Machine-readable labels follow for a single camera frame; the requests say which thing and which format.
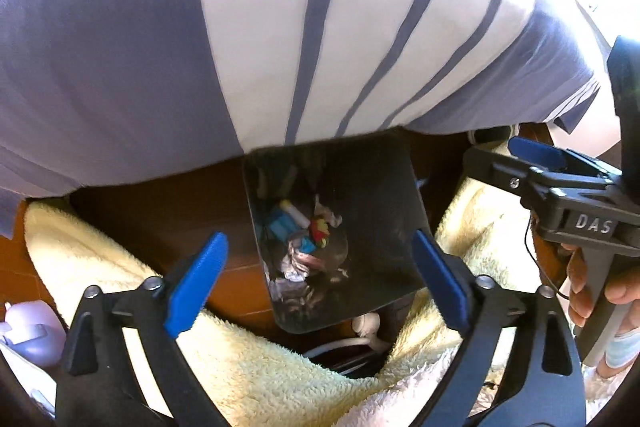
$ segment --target cable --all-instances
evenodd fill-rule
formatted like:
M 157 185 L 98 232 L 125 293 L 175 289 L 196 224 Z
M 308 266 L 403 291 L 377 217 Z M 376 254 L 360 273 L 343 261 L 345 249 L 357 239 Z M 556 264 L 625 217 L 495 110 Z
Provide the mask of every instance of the cable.
M 340 374 L 343 375 L 344 377 L 346 377 L 348 374 L 353 373 L 353 371 L 357 371 L 359 368 L 364 367 L 365 365 L 367 365 L 367 362 L 362 362 L 361 364 L 358 364 L 356 367 L 350 367 L 348 369 L 345 369 L 344 371 L 341 371 Z
M 360 337 L 355 337 L 352 339 L 341 339 L 339 341 L 333 341 L 327 344 L 322 344 L 322 346 L 315 347 L 314 349 L 310 349 L 306 353 L 303 353 L 302 356 L 306 359 L 314 359 L 318 355 L 322 355 L 327 351 L 332 351 L 334 349 L 338 349 L 339 347 L 346 346 L 369 346 L 371 343 L 370 339 L 361 339 Z
M 556 295 L 561 296 L 563 299 L 569 300 L 569 297 L 567 297 L 565 294 L 563 294 L 558 287 L 554 284 L 554 282 L 551 280 L 551 278 L 546 274 L 545 270 L 543 269 L 542 266 L 540 266 L 540 263 L 538 262 L 538 260 L 536 259 L 536 256 L 534 256 L 531 253 L 531 250 L 529 250 L 529 243 L 527 243 L 527 235 L 529 235 L 529 230 L 531 228 L 531 223 L 533 222 L 533 214 L 531 214 L 529 216 L 529 221 L 527 221 L 527 228 L 524 231 L 524 247 L 527 249 L 527 253 L 529 254 L 529 257 L 531 258 L 531 260 L 536 263 L 536 265 L 538 266 L 538 269 L 540 270 L 540 272 L 542 273 L 542 275 L 545 276 L 546 282 L 548 283 L 548 286 L 551 287 L 551 289 L 556 292 Z

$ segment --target black wire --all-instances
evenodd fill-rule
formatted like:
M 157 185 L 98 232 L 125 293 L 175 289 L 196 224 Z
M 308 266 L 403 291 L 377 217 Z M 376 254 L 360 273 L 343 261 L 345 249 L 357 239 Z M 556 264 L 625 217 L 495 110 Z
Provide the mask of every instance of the black wire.
M 565 294 L 563 294 L 558 287 L 553 283 L 553 281 L 551 280 L 551 278 L 546 274 L 545 270 L 543 269 L 542 266 L 540 266 L 540 263 L 538 262 L 538 260 L 536 259 L 536 257 L 531 253 L 531 251 L 529 250 L 529 243 L 527 243 L 527 235 L 529 235 L 529 229 L 531 228 L 531 223 L 533 222 L 533 215 L 529 217 L 529 221 L 527 221 L 527 228 L 524 231 L 524 247 L 527 249 L 527 253 L 529 254 L 529 257 L 531 258 L 531 260 L 536 263 L 536 265 L 538 266 L 538 269 L 540 270 L 540 272 L 542 273 L 542 275 L 545 276 L 546 282 L 548 283 L 548 286 L 551 287 L 551 289 L 556 292 L 556 295 L 561 296 L 563 299 L 569 300 L 569 297 L 567 297 Z

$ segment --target clamp handle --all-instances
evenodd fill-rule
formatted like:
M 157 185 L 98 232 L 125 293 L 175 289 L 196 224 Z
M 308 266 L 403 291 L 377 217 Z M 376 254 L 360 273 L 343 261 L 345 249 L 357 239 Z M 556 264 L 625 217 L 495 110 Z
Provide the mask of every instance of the clamp handle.
M 609 302 L 604 295 L 604 288 L 611 279 L 629 267 L 637 266 L 638 260 L 590 248 L 584 248 L 582 255 L 587 265 L 586 288 L 596 304 L 584 327 L 575 328 L 575 344 L 582 363 L 595 367 L 604 357 L 607 346 L 631 308 L 631 303 L 616 305 Z

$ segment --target fluffy towel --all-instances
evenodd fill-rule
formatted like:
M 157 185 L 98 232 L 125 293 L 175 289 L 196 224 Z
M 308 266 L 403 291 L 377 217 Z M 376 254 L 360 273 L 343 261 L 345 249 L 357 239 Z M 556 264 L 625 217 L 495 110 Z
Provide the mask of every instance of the fluffy towel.
M 436 238 L 476 274 L 533 291 L 538 270 L 523 237 L 529 214 L 518 198 L 465 180 Z M 32 203 L 25 216 L 33 263 L 70 323 L 84 288 L 135 288 L 154 272 L 75 216 Z M 168 413 L 151 377 L 137 334 L 125 330 L 136 374 L 149 405 Z M 498 372 L 509 350 L 500 344 Z M 428 293 L 418 293 L 385 367 L 373 378 L 350 380 L 203 311 L 178 344 L 203 388 L 234 426 L 401 426 L 420 410 L 448 367 L 460 339 L 447 330 Z M 490 397 L 482 400 L 487 405 Z

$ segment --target black clamp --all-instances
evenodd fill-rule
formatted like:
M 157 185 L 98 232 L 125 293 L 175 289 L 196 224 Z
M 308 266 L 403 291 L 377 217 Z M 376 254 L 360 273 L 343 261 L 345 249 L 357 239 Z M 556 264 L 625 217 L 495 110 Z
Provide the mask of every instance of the black clamp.
M 445 323 L 463 342 L 411 427 L 584 427 L 580 360 L 553 290 L 512 291 L 488 275 L 476 277 L 428 232 L 416 233 L 413 252 Z M 516 328 L 514 343 L 494 401 L 469 416 L 500 334 L 510 327 Z
M 105 294 L 85 291 L 63 351 L 56 425 L 64 427 L 228 427 L 175 342 L 191 328 L 226 263 L 219 233 L 164 279 Z M 146 359 L 173 418 L 150 409 L 140 390 L 123 328 L 138 330 Z
M 630 304 L 614 305 L 606 283 L 640 266 L 640 43 L 618 38 L 607 61 L 622 132 L 622 171 L 583 154 L 515 137 L 512 156 L 479 148 L 465 153 L 468 176 L 521 198 L 538 217 L 537 232 L 582 248 L 587 288 L 596 305 L 575 333 L 581 360 L 602 359 Z

